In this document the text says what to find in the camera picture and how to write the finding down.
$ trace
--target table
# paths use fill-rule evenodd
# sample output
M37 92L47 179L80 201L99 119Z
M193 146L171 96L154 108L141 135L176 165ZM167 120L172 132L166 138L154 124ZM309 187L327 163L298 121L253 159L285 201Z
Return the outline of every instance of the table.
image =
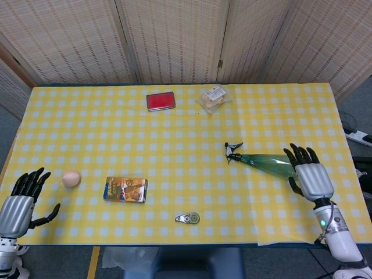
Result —
M33 89L0 189L41 166L52 172L34 218L60 202L58 217L29 230L21 244L241 244L313 242L320 232L313 204L286 181L239 162L239 153L282 154L290 142L311 146L326 166L357 242L372 226L330 86L224 85L233 97L208 115L195 102L213 85L37 87ZM177 107L148 112L145 96L174 91ZM61 185L78 170L78 187ZM102 199L107 176L146 177L145 204ZM176 223L198 212L197 225Z

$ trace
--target gray floor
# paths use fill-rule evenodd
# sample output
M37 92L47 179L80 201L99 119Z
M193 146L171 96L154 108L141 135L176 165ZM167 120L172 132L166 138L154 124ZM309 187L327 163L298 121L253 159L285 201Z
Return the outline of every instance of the gray floor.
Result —
M339 110L352 114L358 130L372 134L372 78L338 104ZM20 122L0 107L0 168L12 144ZM353 156L372 156L372 148L349 141ZM362 253L372 263L372 246L361 246ZM33 278L86 278L91 258L91 246L35 246L23 256L24 265ZM102 251L96 278L120 278L121 271L102 269ZM316 278L325 274L310 253L315 255L327 272L338 263L322 249L245 248L247 278Z

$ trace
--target packaged snack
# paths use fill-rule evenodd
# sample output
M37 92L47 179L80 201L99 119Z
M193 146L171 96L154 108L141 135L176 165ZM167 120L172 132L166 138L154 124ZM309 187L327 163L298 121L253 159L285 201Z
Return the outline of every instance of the packaged snack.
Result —
M103 199L116 202L146 201L147 179L130 177L112 177L106 179Z
M200 103L208 113L213 113L220 105L231 101L231 97L225 88L216 85L211 90L202 93L200 98L196 101Z

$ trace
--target robotic hand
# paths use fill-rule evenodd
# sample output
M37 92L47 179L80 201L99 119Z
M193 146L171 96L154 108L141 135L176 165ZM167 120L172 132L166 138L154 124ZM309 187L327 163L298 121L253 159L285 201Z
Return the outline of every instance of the robotic hand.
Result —
M291 148L294 153L286 148L284 152L296 171L301 187L296 185L293 177L289 178L289 184L294 193L315 203L314 212L322 229L315 243L325 239L332 256L342 262L333 278L372 279L372 270L359 252L338 206L331 201L334 189L326 168L311 148L305 150L294 144Z
M22 237L29 228L35 228L52 221L58 214L60 204L44 218L32 221L34 207L42 186L51 175L45 173L39 178L44 168L30 174L23 174L16 182L13 191L0 211L0 278L6 278L16 257L17 238Z

